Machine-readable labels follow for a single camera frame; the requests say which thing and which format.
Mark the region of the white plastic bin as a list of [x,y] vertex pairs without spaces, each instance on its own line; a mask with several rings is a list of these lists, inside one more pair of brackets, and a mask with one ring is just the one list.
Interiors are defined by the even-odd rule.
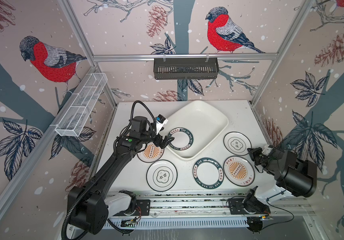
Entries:
[[169,144],[167,146],[167,149],[184,161],[196,158],[229,124],[229,119],[225,114],[204,101],[189,103],[167,119],[168,123],[160,132],[163,137],[168,136],[168,133],[175,128],[186,128],[194,136],[193,145],[187,150],[177,151]]

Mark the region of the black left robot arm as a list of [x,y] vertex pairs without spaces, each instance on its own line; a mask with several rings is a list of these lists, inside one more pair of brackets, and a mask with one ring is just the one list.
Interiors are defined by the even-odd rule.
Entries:
[[67,227],[72,225],[83,230],[77,239],[87,233],[96,235],[105,224],[111,225],[122,235],[130,235],[131,230],[117,227],[111,217],[118,213],[132,214],[137,210],[135,193],[121,190],[107,199],[107,193],[124,167],[143,150],[143,146],[153,143],[164,149],[174,138],[162,137],[160,131],[168,120],[158,115],[153,123],[137,116],[130,120],[124,133],[114,141],[114,152],[103,167],[82,187],[73,187],[68,193],[67,214],[61,228],[61,238],[67,240]]

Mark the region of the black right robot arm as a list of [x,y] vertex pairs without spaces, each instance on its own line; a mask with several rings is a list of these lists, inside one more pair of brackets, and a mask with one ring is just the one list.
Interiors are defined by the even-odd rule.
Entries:
[[244,209],[252,214],[269,212],[268,204],[285,197],[312,196],[317,189],[317,165],[298,159],[289,150],[279,150],[273,145],[262,148],[248,148],[248,154],[255,166],[261,166],[264,173],[273,176],[275,184],[268,190],[249,190],[243,200]]

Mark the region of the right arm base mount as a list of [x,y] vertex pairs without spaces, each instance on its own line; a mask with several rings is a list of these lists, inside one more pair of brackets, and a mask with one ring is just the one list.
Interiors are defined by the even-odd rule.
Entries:
[[226,207],[231,215],[270,215],[271,211],[268,205],[261,203],[256,199],[245,200],[245,198],[227,199]]

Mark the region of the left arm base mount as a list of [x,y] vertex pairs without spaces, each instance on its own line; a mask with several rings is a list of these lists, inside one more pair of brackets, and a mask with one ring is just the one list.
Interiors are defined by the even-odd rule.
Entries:
[[114,217],[139,217],[139,216],[149,216],[151,208],[150,200],[137,200],[134,210],[129,212],[121,211],[114,215]]

